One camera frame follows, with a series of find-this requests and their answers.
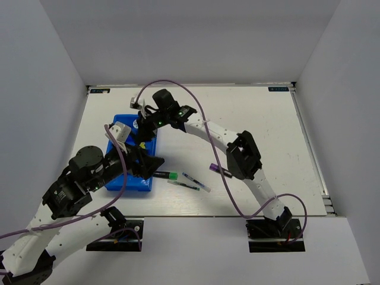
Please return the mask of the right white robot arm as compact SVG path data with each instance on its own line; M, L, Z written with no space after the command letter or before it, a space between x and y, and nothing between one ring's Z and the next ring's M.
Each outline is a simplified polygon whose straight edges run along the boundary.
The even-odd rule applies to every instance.
M131 99L130 107L138 110L136 143L152 140L157 130L166 125L211 143L226 155L227 169L232 176L253 193L269 232L280 237L289 231L293 215L269 184L262 169L261 154L250 132L237 133L207 121L200 110L181 106L166 89L155 92L153 100L156 107L149 107L139 97Z

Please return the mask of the green cap highlighter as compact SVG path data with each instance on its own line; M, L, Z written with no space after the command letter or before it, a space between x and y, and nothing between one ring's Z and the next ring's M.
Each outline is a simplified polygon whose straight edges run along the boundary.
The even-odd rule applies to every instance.
M159 172L159 171L156 171L153 173L153 177L175 181L178 179L178 174L176 172Z

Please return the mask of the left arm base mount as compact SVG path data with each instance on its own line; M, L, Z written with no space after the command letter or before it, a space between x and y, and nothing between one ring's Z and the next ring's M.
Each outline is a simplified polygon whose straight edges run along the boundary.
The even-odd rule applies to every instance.
M109 235L88 244L87 252L141 252L144 218L128 218L124 225L113 227Z

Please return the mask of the blue ink refill pen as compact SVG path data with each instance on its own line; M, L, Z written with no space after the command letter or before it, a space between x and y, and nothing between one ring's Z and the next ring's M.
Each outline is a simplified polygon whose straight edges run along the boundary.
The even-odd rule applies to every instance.
M207 192L211 192L211 189L208 186L204 185L202 182L196 180L195 178L193 178L192 176L188 175L187 173L183 172L182 175L184 177L186 177L187 179L189 179L190 181L192 181L193 183L195 183L196 185L198 185L203 190L205 190Z

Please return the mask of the purple cap highlighter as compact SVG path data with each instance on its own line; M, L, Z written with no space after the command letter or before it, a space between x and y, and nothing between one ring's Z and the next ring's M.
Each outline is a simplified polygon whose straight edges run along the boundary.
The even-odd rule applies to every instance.
M225 177L232 178L233 175L225 168L221 167L219 168L217 164L211 163L209 166L209 169L216 173L223 173Z

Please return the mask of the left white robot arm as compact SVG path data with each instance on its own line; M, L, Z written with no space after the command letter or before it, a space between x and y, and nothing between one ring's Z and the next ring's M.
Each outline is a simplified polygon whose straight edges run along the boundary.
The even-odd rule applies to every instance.
M137 145L114 146L107 154L96 146L80 149L42 197L28 227L1 253L4 284L41 284L65 258L89 243L118 237L126 221L112 202L79 217L91 193L120 175L150 178L164 163Z

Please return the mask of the green refill pen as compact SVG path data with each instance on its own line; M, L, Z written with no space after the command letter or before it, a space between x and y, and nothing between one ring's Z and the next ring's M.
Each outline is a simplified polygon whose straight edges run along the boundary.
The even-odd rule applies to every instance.
M181 187L192 189L192 190L196 190L196 191L200 190L200 188L197 187L197 186L189 185L189 184L186 184L186 183L183 183L183 182L179 182L179 181L176 181L176 180L168 180L167 182L169 184L172 184L172 185L181 186Z

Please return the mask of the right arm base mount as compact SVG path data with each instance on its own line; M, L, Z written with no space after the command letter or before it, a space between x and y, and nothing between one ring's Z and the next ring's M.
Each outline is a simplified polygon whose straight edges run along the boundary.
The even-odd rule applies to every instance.
M299 219L293 218L282 232L264 219L247 220L246 229L250 253L306 251L302 235L292 243L292 240L301 233Z

